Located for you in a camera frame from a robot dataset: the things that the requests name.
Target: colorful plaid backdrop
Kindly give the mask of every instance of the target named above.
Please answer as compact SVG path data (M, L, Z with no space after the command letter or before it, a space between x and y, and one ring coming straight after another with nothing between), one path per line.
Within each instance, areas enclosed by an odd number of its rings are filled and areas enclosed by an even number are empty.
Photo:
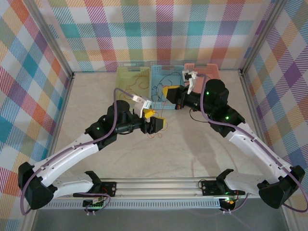
M68 84L21 0L0 0L0 231L22 215L18 167L47 154Z
M288 1L248 74L268 144L305 169L308 191L308 0Z
M36 2L73 70L115 71L174 60L238 69L271 0Z

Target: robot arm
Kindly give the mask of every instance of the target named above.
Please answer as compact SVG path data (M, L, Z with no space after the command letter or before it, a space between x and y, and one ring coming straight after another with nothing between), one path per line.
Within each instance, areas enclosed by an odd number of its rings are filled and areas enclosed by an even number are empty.
M166 86L163 93L171 103L175 104L177 110L188 106L195 111L200 111L201 94L191 90L189 86ZM209 124L222 137L234 143L249 156L263 175L241 174L233 169L227 169L217 177L216 186L223 194L232 190L258 193L269 206L279 208L298 189L298 186L283 168L269 157L266 151L279 160L283 167L289 169L299 182L303 179L305 172L300 166L292 167L289 163L281 160L264 144L245 123L245 119L228 105L228 95L229 91L221 80L207 81L203 97L203 109L212 121ZM237 129L234 126L221 125L219 122L234 125Z
M60 178L60 176L80 160L116 141L118 134L123 132L131 133L135 129L140 129L143 133L153 134L164 127L165 120L163 118L152 117L154 112L145 109L151 104L151 102L148 102L148 99L137 96L133 100L137 101L137 106L135 106L137 114L132 114L129 111L129 104L126 101L117 101L116 126L107 138L92 143L105 136L111 129L115 116L114 105L108 108L106 115L103 115L97 122L93 123L86 129L84 134L81 134L79 138L67 147L35 163L33 166L28 162L20 165L18 168L18 183L21 190L33 174L39 170L39 173L30 180L25 193L25 198L31 209L39 209L59 196L78 192L102 193L103 188L109 188L109 194L114 196L116 183L103 184L92 171L75 177Z

